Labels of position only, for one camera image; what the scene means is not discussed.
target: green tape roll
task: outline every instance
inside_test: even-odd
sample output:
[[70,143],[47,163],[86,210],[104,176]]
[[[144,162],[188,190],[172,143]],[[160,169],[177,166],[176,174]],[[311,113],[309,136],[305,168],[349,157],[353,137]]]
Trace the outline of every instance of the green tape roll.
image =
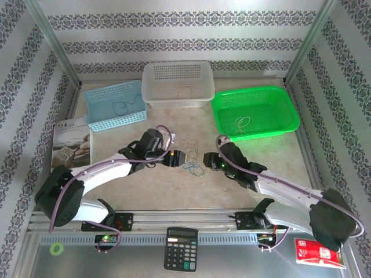
[[60,254],[62,254],[64,250],[64,246],[63,244],[61,244],[60,242],[55,242],[51,247],[50,247],[50,253],[53,255],[53,256],[59,256]]

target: plastic basket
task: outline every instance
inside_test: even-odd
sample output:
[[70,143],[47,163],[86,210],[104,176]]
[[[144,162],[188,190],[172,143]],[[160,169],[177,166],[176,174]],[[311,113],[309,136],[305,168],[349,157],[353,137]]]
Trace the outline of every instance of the plastic basket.
[[219,132],[232,141],[281,135],[300,124],[287,92],[276,86],[219,92],[211,103]]
[[153,108],[204,107],[215,95],[206,61],[147,64],[142,81],[143,100]]
[[94,131],[147,119],[147,104],[141,97],[141,82],[131,81],[86,91],[86,123]]

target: green plastic tray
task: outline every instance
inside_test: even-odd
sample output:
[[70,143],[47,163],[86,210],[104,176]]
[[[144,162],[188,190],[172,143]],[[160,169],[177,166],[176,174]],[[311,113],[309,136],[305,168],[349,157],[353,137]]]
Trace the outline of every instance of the green plastic tray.
[[[219,92],[211,105],[219,132],[232,141],[277,136],[300,124],[289,95],[277,86]],[[237,123],[243,117],[250,122],[244,119],[240,131]]]

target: marble-pattern surface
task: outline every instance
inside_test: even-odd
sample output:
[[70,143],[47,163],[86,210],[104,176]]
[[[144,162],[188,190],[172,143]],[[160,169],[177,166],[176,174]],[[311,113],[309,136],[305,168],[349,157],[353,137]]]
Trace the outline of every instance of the marble-pattern surface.
[[[216,92],[242,87],[282,85],[281,79],[215,79]],[[111,84],[82,86],[75,117],[83,116],[83,92]],[[148,128],[166,125],[177,137],[172,149],[179,148],[182,138],[197,142],[198,162],[203,154],[216,152],[215,138],[219,135],[211,104],[205,108],[152,109],[148,119],[131,125],[93,133],[93,161],[98,162],[116,153],[134,140],[139,140]],[[237,142],[249,161],[267,166],[300,185],[310,187],[307,171],[295,133]],[[187,170],[157,165],[138,173],[116,179],[90,191],[87,199],[101,198],[116,210],[158,210],[195,208],[250,208],[264,195],[240,187],[222,172],[209,169],[203,177],[194,177]]]

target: calculator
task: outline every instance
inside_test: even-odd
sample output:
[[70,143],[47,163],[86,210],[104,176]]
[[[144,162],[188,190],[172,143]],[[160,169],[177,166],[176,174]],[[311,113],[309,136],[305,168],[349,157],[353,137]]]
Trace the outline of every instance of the calculator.
[[177,271],[196,271],[197,247],[198,230],[181,227],[168,228],[163,267]]

